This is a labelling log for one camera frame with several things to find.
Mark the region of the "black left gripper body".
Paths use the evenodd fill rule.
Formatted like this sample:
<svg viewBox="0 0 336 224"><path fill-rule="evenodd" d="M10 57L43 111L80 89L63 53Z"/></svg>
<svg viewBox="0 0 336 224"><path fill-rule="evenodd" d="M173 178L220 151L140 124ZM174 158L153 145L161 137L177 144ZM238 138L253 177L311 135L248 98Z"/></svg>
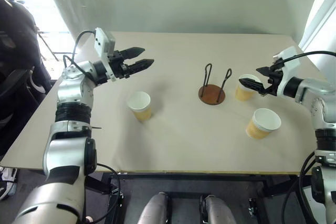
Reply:
<svg viewBox="0 0 336 224"><path fill-rule="evenodd" d="M115 50L112 55L108 56L108 64L116 78L127 79L130 76L128 65L124 61L131 58L131 49Z"/></svg>

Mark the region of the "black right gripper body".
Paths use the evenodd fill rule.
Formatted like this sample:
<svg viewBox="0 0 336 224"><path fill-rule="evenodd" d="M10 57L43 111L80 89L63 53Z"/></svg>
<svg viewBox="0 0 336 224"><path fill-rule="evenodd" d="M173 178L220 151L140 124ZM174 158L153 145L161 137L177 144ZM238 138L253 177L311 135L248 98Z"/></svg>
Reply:
<svg viewBox="0 0 336 224"><path fill-rule="evenodd" d="M270 94L277 96L277 91L283 78L283 71L279 66L271 66L269 68L271 70L271 74L267 81L270 86L265 88L264 95Z"/></svg>

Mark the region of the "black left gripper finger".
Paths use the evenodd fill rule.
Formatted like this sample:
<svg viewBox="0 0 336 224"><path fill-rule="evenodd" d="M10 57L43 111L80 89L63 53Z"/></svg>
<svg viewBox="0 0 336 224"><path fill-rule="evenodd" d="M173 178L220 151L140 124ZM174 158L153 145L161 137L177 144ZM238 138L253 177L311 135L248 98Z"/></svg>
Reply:
<svg viewBox="0 0 336 224"><path fill-rule="evenodd" d="M142 59L128 66L128 74L133 75L149 68L154 63L154 59Z"/></svg>
<svg viewBox="0 0 336 224"><path fill-rule="evenodd" d="M141 53L145 51L141 47L131 47L122 51L122 56L124 59L133 59L138 57Z"/></svg>

